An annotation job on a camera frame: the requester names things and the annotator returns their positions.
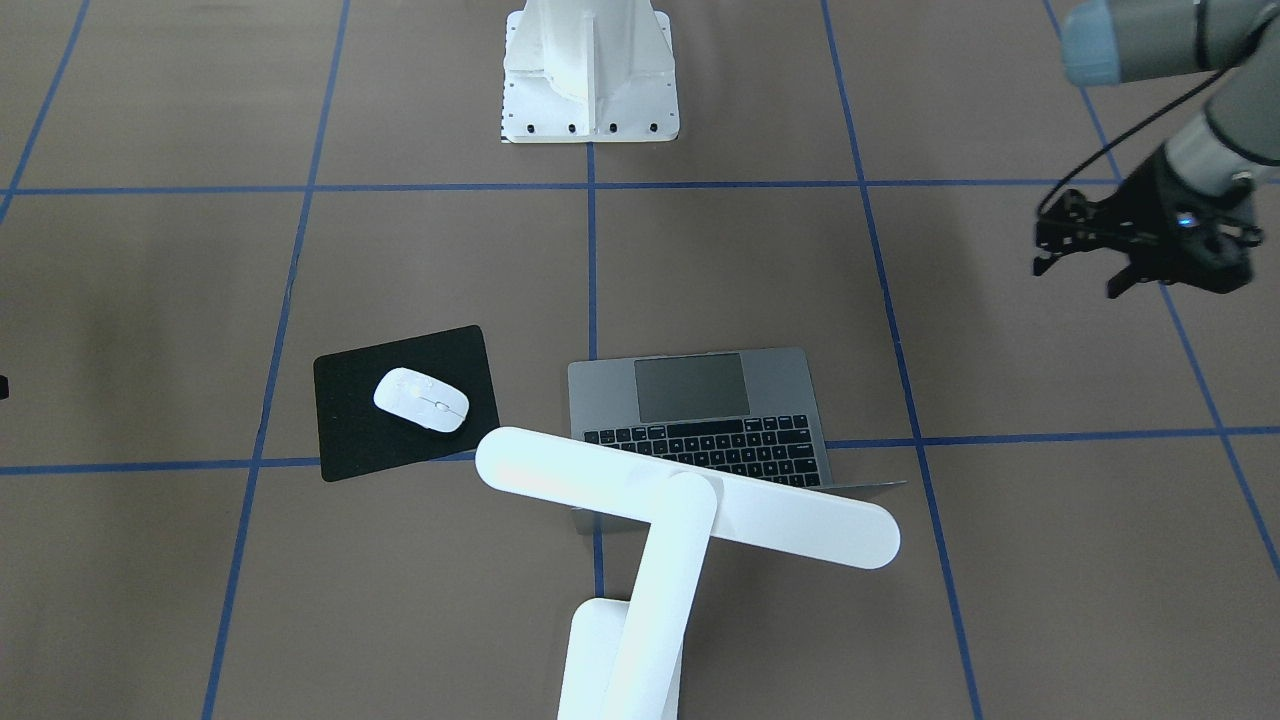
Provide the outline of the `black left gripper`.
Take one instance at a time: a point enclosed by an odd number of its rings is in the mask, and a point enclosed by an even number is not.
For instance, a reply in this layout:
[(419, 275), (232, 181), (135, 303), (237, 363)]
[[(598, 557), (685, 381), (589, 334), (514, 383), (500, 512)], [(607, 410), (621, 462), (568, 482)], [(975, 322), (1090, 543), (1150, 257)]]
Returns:
[(1107, 249), (1128, 259), (1105, 284), (1108, 300), (1151, 282), (1231, 293), (1253, 281), (1251, 251), (1263, 241), (1254, 188), (1253, 174), (1235, 170), (1224, 193), (1202, 193), (1158, 150), (1105, 202), (1068, 190), (1039, 211), (1032, 274), (1042, 277), (1068, 255)]

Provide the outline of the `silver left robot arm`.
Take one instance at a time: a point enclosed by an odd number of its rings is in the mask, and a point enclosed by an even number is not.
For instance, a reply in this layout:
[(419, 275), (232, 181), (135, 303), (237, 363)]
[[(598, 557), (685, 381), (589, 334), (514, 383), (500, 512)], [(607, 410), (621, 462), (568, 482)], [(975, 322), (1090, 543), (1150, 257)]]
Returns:
[(1068, 17), (1061, 58), (1078, 87), (1204, 73), (1212, 96), (1106, 199), (1056, 183), (1036, 211), (1033, 274), (1107, 249), (1128, 260), (1110, 299), (1148, 282), (1249, 284), (1265, 241), (1252, 197), (1279, 165), (1277, 4), (1088, 1)]

